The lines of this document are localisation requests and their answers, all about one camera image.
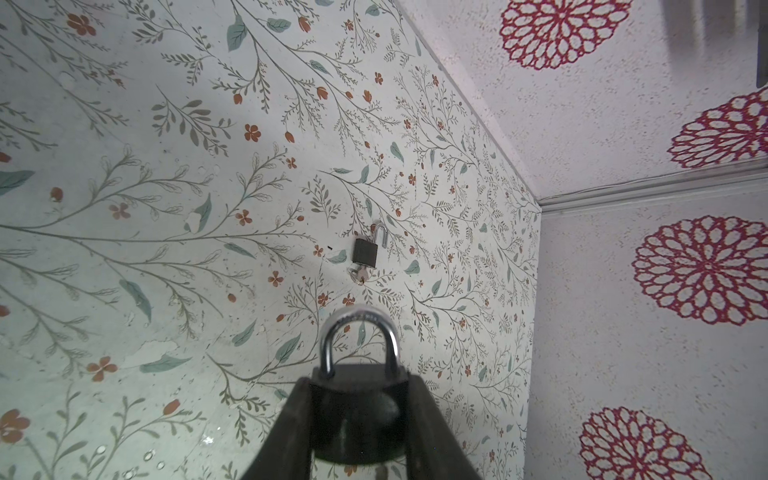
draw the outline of white wall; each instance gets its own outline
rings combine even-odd
[[[526,479],[601,478],[580,456],[582,424],[620,407],[683,435],[711,478],[768,477],[768,322],[684,319],[634,279],[646,236],[705,215],[763,222],[751,251],[768,270],[766,190],[543,220]]]

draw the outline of closed padlock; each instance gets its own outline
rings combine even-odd
[[[333,338],[347,323],[363,320],[384,335],[383,364],[333,365]],[[320,367],[310,381],[315,457],[345,465],[393,460],[406,453],[408,378],[399,365],[392,320],[369,306],[337,310],[319,337]]]
[[[377,222],[375,225],[375,234],[373,242],[369,242],[364,238],[356,238],[355,246],[352,250],[352,261],[361,265],[367,265],[372,268],[376,268],[376,257],[379,254],[379,245],[377,239],[379,238],[379,232],[383,232],[382,235],[382,248],[386,248],[387,239],[389,239],[389,230],[384,226],[384,223]]]

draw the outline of padlock shackle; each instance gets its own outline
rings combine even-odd
[[[371,322],[382,331],[386,344],[384,369],[388,376],[395,376],[400,367],[400,347],[397,343],[395,324],[389,315],[367,305],[345,306],[328,317],[320,331],[320,373],[327,379],[333,377],[333,339],[340,328],[356,320]]]

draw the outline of ceiling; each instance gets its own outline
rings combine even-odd
[[[537,198],[768,154],[758,0],[400,5]]]

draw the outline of wall molding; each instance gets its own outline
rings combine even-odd
[[[538,202],[543,217],[554,217],[765,189],[768,189],[768,157],[759,157],[589,188]]]

